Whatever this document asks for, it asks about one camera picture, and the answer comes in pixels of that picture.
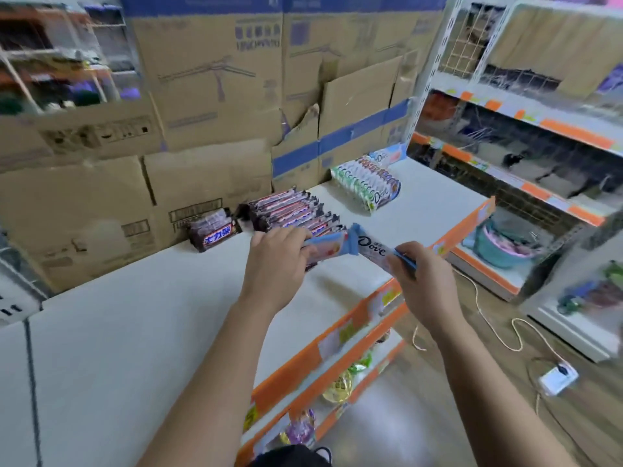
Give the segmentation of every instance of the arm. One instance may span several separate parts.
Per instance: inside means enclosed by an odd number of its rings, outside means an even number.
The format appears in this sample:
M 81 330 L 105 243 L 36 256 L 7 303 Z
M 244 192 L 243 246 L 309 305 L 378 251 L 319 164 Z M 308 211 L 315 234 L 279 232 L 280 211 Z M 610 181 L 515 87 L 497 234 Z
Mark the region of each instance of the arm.
M 303 282 L 306 237 L 301 228 L 253 235 L 240 297 L 138 467 L 234 464 L 264 337 Z
M 478 465 L 575 466 L 463 318 L 452 267 L 416 242 L 397 250 L 417 263 L 413 278 L 398 258 L 391 259 L 407 306 L 439 346 Z

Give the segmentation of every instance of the yellow price tag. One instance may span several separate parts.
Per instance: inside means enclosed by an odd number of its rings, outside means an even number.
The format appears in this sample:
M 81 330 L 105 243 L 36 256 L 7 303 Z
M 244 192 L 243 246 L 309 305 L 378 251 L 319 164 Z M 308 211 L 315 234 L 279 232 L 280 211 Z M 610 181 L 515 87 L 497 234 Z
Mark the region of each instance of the yellow price tag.
M 383 298 L 381 298 L 381 301 L 383 302 L 383 307 L 389 305 L 399 295 L 400 292 L 398 290 L 389 290 L 385 295 L 383 295 Z
M 355 332 L 357 331 L 355 331 L 354 329 L 353 322 L 352 321 L 348 322 L 345 328 L 339 330 L 339 343 L 344 344 L 346 341 L 348 341 L 351 337 L 354 336 Z
M 246 432 L 249 430 L 251 426 L 255 424 L 258 418 L 257 408 L 255 407 L 255 403 L 251 405 L 251 408 L 247 411 L 247 415 L 244 417 L 244 424 L 242 426 L 242 431 Z

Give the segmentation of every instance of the teal bucket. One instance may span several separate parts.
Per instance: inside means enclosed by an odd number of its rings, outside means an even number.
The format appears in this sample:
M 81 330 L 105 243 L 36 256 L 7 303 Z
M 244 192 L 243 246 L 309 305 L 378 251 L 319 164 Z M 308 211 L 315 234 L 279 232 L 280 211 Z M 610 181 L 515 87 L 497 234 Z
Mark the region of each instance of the teal bucket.
M 511 269 L 532 259 L 535 253 L 519 254 L 510 250 L 502 249 L 493 241 L 491 231 L 486 225 L 478 228 L 476 231 L 476 241 L 473 251 L 478 257 L 489 264 L 501 268 Z

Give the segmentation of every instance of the right hand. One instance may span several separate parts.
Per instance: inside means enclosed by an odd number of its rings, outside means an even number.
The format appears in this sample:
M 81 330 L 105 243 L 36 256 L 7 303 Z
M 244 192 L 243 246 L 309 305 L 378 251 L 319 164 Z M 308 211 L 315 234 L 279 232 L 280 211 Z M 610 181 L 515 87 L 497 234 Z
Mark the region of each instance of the right hand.
M 399 257 L 387 258 L 409 310 L 432 337 L 436 339 L 466 324 L 458 302 L 452 266 L 415 241 L 400 244 L 396 250 L 416 262 L 414 277 Z

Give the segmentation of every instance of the blue stripe on cardboard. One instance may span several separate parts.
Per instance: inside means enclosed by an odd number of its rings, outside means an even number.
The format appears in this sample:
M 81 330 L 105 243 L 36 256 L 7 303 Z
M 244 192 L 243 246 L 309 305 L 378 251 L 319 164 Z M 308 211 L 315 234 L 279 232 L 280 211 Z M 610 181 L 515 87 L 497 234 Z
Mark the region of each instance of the blue stripe on cardboard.
M 387 110 L 384 109 L 383 111 L 374 113 L 373 115 L 365 117 L 361 121 L 354 123 L 351 138 L 357 139 L 370 131 L 374 131 L 377 127 L 381 127 L 383 125 L 386 112 Z
M 441 11 L 447 0 L 284 0 L 285 13 Z
M 307 144 L 302 148 L 288 152 L 286 155 L 273 160 L 273 177 L 300 167 L 318 156 L 318 141 Z
M 321 155 L 325 152 L 329 152 L 330 150 L 343 146 L 349 140 L 353 139 L 353 126 L 354 125 L 345 126 L 324 136 L 320 140 L 318 154 Z
M 408 109 L 409 99 L 401 101 L 390 109 L 386 109 L 384 111 L 385 118 L 383 119 L 383 124 L 386 125 L 388 123 L 391 123 L 392 121 L 395 121 L 396 119 L 401 119 L 401 117 L 407 115 Z
M 128 17 L 281 13 L 284 0 L 121 0 Z

